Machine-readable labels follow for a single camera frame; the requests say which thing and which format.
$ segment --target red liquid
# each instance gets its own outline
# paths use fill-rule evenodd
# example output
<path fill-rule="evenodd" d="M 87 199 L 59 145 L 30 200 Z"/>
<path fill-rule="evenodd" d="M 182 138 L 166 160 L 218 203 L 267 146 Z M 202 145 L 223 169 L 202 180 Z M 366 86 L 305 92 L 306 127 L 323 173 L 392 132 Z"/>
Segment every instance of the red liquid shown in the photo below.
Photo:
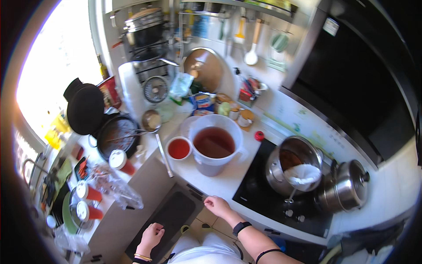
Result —
<path fill-rule="evenodd" d="M 88 206 L 88 208 L 89 208 L 88 219 L 102 219 L 103 218 L 103 212 L 101 212 L 99 209 L 94 208 L 92 206 Z"/>
<path fill-rule="evenodd" d="M 120 171 L 127 173 L 129 175 L 133 175 L 135 173 L 135 167 L 132 165 L 132 163 L 128 159 L 126 161 L 126 164 L 123 166 L 123 168 L 120 169 Z"/>
<path fill-rule="evenodd" d="M 183 159 L 189 154 L 189 143 L 184 139 L 175 139 L 168 146 L 168 154 L 177 160 Z"/>
<path fill-rule="evenodd" d="M 91 186 L 88 186 L 87 199 L 101 201 L 103 197 L 101 196 L 101 193 L 99 191 L 95 190 Z"/>
<path fill-rule="evenodd" d="M 210 158 L 224 158 L 235 151 L 232 136 L 226 130 L 214 126 L 199 131 L 193 145 L 202 155 Z"/>

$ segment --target gold bracelet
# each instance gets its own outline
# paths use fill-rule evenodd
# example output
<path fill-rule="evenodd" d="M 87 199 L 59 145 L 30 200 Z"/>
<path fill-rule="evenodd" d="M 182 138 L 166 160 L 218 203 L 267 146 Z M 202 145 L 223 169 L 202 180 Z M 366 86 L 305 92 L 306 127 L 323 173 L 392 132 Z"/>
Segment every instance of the gold bracelet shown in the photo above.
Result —
<path fill-rule="evenodd" d="M 151 259 L 151 258 L 145 257 L 145 256 L 143 256 L 143 255 L 141 255 L 141 254 L 138 254 L 138 253 L 135 253 L 135 254 L 134 254 L 134 256 L 135 256 L 135 257 L 140 257 L 140 258 L 146 259 L 146 260 L 148 260 L 148 261 L 152 261 L 152 259 Z"/>

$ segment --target label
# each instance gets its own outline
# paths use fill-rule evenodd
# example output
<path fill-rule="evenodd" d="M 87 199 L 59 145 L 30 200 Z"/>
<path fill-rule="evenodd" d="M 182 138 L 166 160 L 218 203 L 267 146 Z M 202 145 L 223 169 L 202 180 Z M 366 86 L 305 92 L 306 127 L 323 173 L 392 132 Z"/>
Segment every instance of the label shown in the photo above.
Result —
<path fill-rule="evenodd" d="M 339 25 L 336 21 L 332 20 L 331 18 L 327 17 L 325 20 L 324 26 L 322 27 L 323 30 L 328 32 L 333 37 L 337 34 Z"/>

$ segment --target mesh strainer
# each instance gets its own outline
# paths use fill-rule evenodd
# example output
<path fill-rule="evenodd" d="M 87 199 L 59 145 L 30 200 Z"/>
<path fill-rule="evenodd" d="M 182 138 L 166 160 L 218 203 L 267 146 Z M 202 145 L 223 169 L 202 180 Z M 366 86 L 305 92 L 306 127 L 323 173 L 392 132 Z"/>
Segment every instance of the mesh strainer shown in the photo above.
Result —
<path fill-rule="evenodd" d="M 143 94 L 148 102 L 157 104 L 166 99 L 168 95 L 167 80 L 161 76 L 152 76 L 143 83 Z"/>

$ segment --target brown liquid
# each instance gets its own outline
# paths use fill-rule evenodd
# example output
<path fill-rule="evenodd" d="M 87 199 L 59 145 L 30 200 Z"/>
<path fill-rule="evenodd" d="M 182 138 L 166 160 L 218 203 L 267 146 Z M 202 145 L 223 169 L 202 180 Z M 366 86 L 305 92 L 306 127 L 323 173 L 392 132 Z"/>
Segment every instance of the brown liquid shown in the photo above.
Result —
<path fill-rule="evenodd" d="M 294 166 L 303 164 L 302 161 L 291 151 L 281 150 L 280 151 L 280 164 L 283 171 L 286 171 Z"/>
<path fill-rule="evenodd" d="M 235 151 L 232 136 L 224 129 L 207 127 L 199 131 L 193 139 L 193 145 L 204 156 L 224 158 Z"/>

